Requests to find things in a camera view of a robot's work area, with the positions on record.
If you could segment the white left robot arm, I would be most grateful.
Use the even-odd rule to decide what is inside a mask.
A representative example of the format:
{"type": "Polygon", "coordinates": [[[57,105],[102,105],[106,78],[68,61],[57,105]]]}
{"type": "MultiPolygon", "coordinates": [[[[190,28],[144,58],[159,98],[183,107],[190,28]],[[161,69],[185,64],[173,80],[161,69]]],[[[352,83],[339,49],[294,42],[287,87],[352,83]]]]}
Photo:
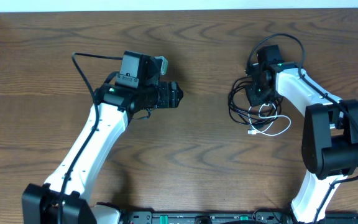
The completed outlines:
{"type": "Polygon", "coordinates": [[[176,108],[183,91],[176,82],[129,88],[103,83],[97,106],[58,168],[42,186],[29,184],[22,195],[24,223],[119,223],[121,213],[108,203],[90,207],[97,176],[133,114],[144,109],[176,108]]]}

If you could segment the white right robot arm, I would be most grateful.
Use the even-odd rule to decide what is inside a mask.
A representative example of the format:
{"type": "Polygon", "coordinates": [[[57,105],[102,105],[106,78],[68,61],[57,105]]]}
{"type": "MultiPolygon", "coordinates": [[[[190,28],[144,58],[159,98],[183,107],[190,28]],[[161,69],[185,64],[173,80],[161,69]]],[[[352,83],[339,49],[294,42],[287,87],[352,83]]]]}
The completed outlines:
{"type": "Polygon", "coordinates": [[[330,94],[296,62],[260,60],[246,72],[252,106],[284,97],[304,117],[301,154],[307,171],[291,201],[293,223],[331,221],[326,208],[337,187],[358,180],[358,101],[330,94]]]}

